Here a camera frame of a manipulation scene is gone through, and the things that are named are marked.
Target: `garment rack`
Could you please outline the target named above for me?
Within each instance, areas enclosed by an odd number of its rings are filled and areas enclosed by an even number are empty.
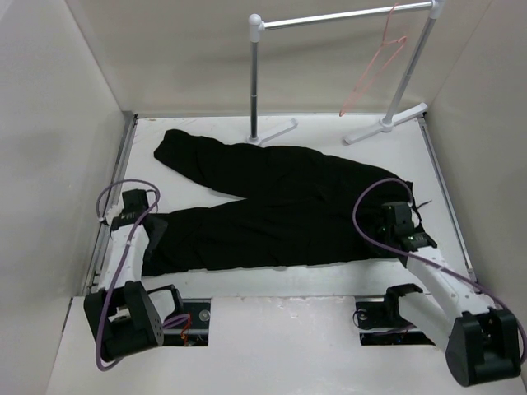
[[[332,21],[345,21],[355,18],[362,18],[366,16],[380,16],[388,15],[391,12],[399,14],[403,12],[416,12],[430,10],[427,22],[425,23],[421,36],[413,50],[412,57],[408,63],[406,71],[403,74],[399,87],[395,92],[394,98],[389,105],[388,111],[385,116],[380,118],[374,125],[366,128],[361,128],[344,138],[346,144],[353,144],[359,142],[368,137],[375,136],[381,132],[391,132],[395,126],[400,123],[406,122],[412,118],[417,117],[427,110],[427,105],[421,103],[411,109],[407,109],[402,113],[395,113],[399,107],[399,103],[403,98],[403,94],[406,91],[406,87],[410,82],[413,70],[417,65],[417,61],[421,57],[421,53],[425,47],[425,44],[430,36],[431,30],[436,23],[437,18],[441,14],[443,6],[446,0],[431,0],[428,2],[416,2],[413,4],[402,4],[396,5],[395,7],[380,7],[372,8],[367,10],[351,11],[351,12],[340,12],[335,14],[326,14],[318,16],[307,16],[296,19],[287,19],[284,21],[264,22],[258,14],[253,14],[249,17],[249,33],[251,43],[251,62],[250,62],[250,135],[247,138],[247,142],[250,144],[259,145],[262,142],[266,142],[280,136],[285,132],[289,132],[296,128],[298,122],[295,119],[291,119],[288,123],[281,124],[275,128],[269,129],[263,133],[258,132],[258,44],[260,36],[263,31],[266,30],[278,30],[286,29],[289,27],[296,26],[307,26],[314,25],[324,22]]]

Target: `black fabric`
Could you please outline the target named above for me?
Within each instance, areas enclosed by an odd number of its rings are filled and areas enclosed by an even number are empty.
[[[244,200],[158,215],[169,225],[145,276],[378,256],[355,231],[352,209],[375,181],[397,178],[387,170],[309,148],[229,146],[180,130],[166,132],[154,156],[198,184]],[[359,225],[373,235],[380,205],[407,200],[403,186],[382,184],[363,201]]]

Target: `white wall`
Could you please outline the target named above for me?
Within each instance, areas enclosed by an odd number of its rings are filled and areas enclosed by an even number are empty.
[[[492,2],[428,115],[476,273],[525,325],[526,15]]]
[[[415,2],[404,0],[401,3]],[[247,18],[386,7],[395,0],[67,0],[122,109],[154,114],[248,113]],[[402,107],[431,102],[490,0],[449,0]],[[357,110],[384,111],[427,12],[393,16],[408,46]],[[379,47],[385,16],[263,34],[260,108],[337,112]],[[384,63],[388,51],[378,60]]]
[[[0,2],[2,394],[46,390],[123,127],[65,2]]]

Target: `horizontal rod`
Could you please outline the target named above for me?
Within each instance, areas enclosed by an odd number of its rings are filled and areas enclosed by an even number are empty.
[[[432,4],[433,4],[432,1],[416,2],[414,4],[402,4],[400,6],[395,6],[394,14],[400,14],[402,12],[431,10]],[[389,12],[392,11],[392,8],[393,7],[372,8],[369,10],[339,12],[337,14],[307,16],[305,18],[287,19],[285,21],[264,22],[263,28],[265,30],[276,30],[276,29],[284,29],[286,27],[314,25],[315,23],[322,23],[322,22],[343,21],[345,19],[353,19],[353,18],[359,18],[363,16],[388,15]]]

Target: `screw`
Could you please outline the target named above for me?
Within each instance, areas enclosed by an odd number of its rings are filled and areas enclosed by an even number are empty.
[[[208,321],[209,319],[211,319],[210,311],[208,311],[208,310],[201,310],[199,312],[199,319],[201,319],[202,321]]]

